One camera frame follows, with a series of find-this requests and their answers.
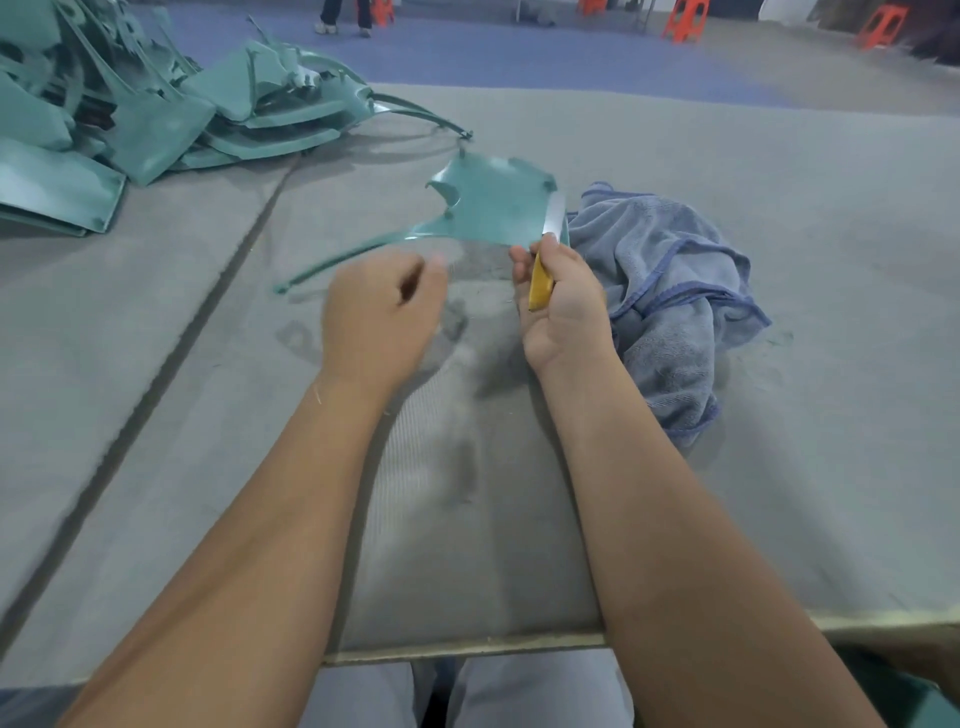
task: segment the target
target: black pants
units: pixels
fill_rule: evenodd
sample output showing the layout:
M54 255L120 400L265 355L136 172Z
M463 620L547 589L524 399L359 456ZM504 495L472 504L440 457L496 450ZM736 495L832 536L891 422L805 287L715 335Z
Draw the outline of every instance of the black pants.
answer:
M336 25L343 5L344 0L324 0L324 11L320 13L321 22L324 25ZM357 25L367 29L372 26L370 0L357 0Z

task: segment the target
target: hand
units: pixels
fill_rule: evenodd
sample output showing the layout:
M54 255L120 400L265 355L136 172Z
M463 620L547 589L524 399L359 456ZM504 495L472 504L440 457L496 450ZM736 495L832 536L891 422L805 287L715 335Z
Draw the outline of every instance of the hand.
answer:
M550 304L531 313L527 298L534 255L540 252L543 267L555 285ZM547 234L527 252L510 249L514 262L516 309L520 314L523 351L543 381L550 372L577 368L595 356L616 356L607 315L607 295L600 281L573 249Z
M409 251L367 255L337 273L324 306L321 381L385 404L413 375L440 322L446 268Z

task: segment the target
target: blue floor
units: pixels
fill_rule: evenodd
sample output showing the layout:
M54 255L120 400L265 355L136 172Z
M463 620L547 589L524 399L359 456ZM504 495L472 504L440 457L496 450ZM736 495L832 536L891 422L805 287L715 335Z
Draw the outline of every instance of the blue floor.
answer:
M253 35L244 10L184 3L170 13L178 45L204 65ZM339 36L317 36L317 15L307 10L258 7L252 14L268 32L322 48L371 82L589 89L793 106L701 48L656 36L404 17L398 11L396 25L374 28L374 37L363 39L346 19Z

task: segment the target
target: gray pants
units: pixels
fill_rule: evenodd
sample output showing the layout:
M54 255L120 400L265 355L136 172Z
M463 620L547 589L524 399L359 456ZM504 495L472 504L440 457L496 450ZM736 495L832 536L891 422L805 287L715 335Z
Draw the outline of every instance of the gray pants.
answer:
M320 671L300 728L417 728L423 690L410 663ZM634 704L608 649L467 659L447 728L631 728Z

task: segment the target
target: blue towel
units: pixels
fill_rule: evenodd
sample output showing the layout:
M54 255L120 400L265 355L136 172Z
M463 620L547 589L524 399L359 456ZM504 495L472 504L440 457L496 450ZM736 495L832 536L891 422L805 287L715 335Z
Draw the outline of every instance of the blue towel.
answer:
M690 445L720 413L716 354L770 326L750 260L691 207L605 182L584 192L569 228L607 291L617 353L666 434Z

